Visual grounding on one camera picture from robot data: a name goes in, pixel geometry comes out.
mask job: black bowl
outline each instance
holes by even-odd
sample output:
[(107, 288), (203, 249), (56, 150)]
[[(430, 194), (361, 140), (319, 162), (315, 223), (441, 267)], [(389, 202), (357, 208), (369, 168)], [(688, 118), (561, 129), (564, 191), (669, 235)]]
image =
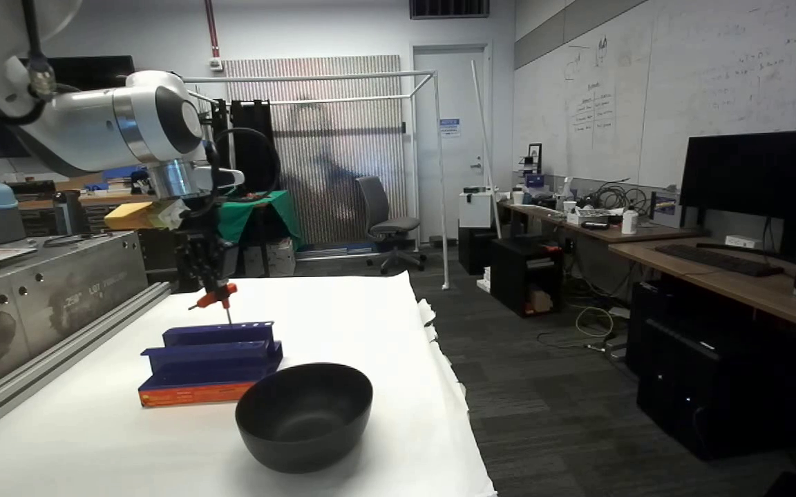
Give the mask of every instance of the black bowl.
[(372, 383), (346, 365), (297, 365), (256, 380), (235, 406), (255, 459), (279, 473), (340, 462), (361, 438)]

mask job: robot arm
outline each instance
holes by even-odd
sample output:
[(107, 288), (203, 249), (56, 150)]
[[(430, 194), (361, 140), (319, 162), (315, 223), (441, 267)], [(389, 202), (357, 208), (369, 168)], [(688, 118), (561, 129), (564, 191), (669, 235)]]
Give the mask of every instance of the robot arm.
[(239, 172), (208, 166), (199, 110), (176, 75), (136, 71), (125, 89), (56, 93), (39, 38), (57, 34), (80, 0), (0, 0), (0, 117), (51, 172), (73, 177), (141, 162), (159, 199), (188, 205), (179, 253), (208, 302), (230, 306), (235, 288), (220, 275), (219, 191)]

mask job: metal frame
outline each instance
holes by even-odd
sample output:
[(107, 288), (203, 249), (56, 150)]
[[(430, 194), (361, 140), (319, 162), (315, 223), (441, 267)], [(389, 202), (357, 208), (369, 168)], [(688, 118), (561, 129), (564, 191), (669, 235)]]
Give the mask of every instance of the metal frame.
[(190, 77), (185, 83), (297, 83), (297, 79), (384, 79), (384, 77), (420, 77), (412, 90), (405, 93), (369, 93), (369, 96), (318, 96), (318, 100), (268, 100), (271, 104), (292, 104), (292, 101), (387, 101), (387, 100), (415, 100), (423, 86), (430, 83), (434, 90), (434, 129), (436, 129), (436, 179), (440, 179), (440, 219), (441, 219), (441, 289), (451, 288), (451, 267), (447, 267), (447, 212), (445, 212), (445, 157), (441, 157), (441, 132), (440, 132), (440, 118), (441, 118), (441, 101), (440, 101), (440, 86), (434, 71), (357, 71), (357, 75), (318, 75), (318, 77)]

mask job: person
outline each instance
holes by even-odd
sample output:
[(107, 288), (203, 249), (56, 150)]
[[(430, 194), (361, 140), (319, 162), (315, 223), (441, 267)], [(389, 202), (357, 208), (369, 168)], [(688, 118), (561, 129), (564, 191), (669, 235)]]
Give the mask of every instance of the person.
[(282, 188), (311, 246), (349, 246), (365, 239), (365, 197), (357, 173), (335, 161), (332, 118), (318, 101), (288, 110), (290, 140), (282, 161)]

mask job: whiteboard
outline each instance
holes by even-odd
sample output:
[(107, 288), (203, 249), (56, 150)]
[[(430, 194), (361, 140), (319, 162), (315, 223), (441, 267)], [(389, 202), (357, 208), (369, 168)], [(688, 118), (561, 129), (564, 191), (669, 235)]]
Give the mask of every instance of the whiteboard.
[(796, 0), (647, 0), (517, 71), (517, 146), (679, 184), (690, 135), (796, 129)]

